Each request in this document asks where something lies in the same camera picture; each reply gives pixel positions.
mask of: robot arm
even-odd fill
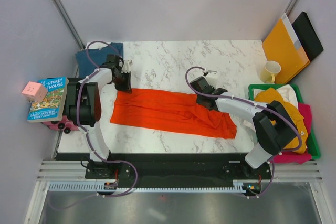
[[[94,150],[100,157],[108,159],[110,150],[106,146],[101,133],[99,120],[101,117],[100,91],[106,84],[114,83],[115,88],[119,91],[132,92],[130,86],[130,66],[132,61],[123,61],[116,55],[108,55],[107,62],[104,63],[99,72],[92,77],[89,82],[84,85],[80,103],[80,123],[89,134],[90,142]],[[66,115],[77,125],[76,105],[78,98],[78,90],[83,80],[69,82],[66,100]],[[227,90],[215,89],[217,82],[217,72],[208,71],[204,76],[192,81],[192,88],[203,94],[225,95],[226,98],[197,96],[197,103],[208,108],[209,110],[217,110],[236,115],[244,120],[254,124],[258,137],[258,144],[248,153],[245,161],[253,169],[261,166],[265,161],[269,160],[273,155],[277,155],[281,150],[292,141],[296,135],[293,130],[278,117],[271,113],[258,108],[256,105],[266,106],[273,111],[281,114],[292,125],[293,121],[289,117],[285,108],[279,102],[271,104],[254,103],[246,99],[232,99],[233,96]],[[271,120],[275,120],[276,124],[272,125]],[[93,161],[101,161],[95,154],[90,153],[90,159]]]
[[[100,92],[106,84],[113,82],[117,90],[131,93],[131,66],[131,60],[124,61],[119,56],[108,55],[107,62],[99,68],[99,72],[95,76],[86,82],[81,94],[80,123],[89,134],[93,148],[104,159],[108,158],[110,150],[106,146],[99,124],[101,117]],[[78,91],[83,81],[78,81],[75,78],[74,81],[69,82],[67,88],[66,115],[75,125],[78,125],[76,120]],[[85,133],[85,130],[80,127],[79,130]],[[101,161],[93,153],[90,153],[90,159]]]
[[[270,112],[261,109],[267,107],[282,115],[294,127],[294,123],[281,103],[270,104],[253,102],[243,98],[233,99],[233,95],[225,89],[215,89],[217,72],[208,71],[190,83],[192,88],[203,94],[224,95],[225,98],[197,96],[197,103],[208,108],[236,115],[255,126],[258,144],[245,156],[245,161],[253,169],[258,168],[272,156],[280,153],[295,137],[295,132],[283,120]]]

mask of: dark blue cloth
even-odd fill
[[[106,62],[107,55],[119,55],[122,58],[124,57],[123,43],[111,43],[118,52],[113,48],[106,46],[101,49],[89,49],[90,58],[97,64],[102,65]],[[95,70],[95,66],[88,59],[85,50],[76,53],[76,60],[78,64],[78,77],[85,78]]]

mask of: gray wall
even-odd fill
[[[62,0],[84,42],[263,39],[290,0]]]
[[[55,131],[26,121],[28,81],[72,75],[78,50],[51,0],[0,0],[0,222],[22,223]]]
[[[295,78],[295,83],[312,107],[313,127],[322,152],[319,167],[335,211],[336,0],[299,0],[290,20],[294,21],[301,11],[308,14],[324,52]]]

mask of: mug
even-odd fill
[[[261,81],[265,83],[274,83],[275,77],[281,71],[281,66],[276,61],[267,61],[260,73]]]

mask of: marble table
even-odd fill
[[[124,58],[133,60],[133,88],[192,93],[185,83],[185,72],[191,66],[202,66],[219,72],[217,87],[223,87],[234,95],[245,98],[249,84],[261,83],[258,73],[266,62],[260,40],[125,42]],[[190,73],[189,79],[193,80],[199,75],[201,71],[195,70]],[[101,91],[100,125],[111,152],[249,152],[256,142],[255,133],[243,126],[242,119],[233,115],[231,117],[237,125],[235,139],[112,124],[110,118],[116,95],[114,85],[106,85]],[[72,131],[70,134],[62,134],[58,152],[87,153],[89,149],[83,135],[79,131]]]

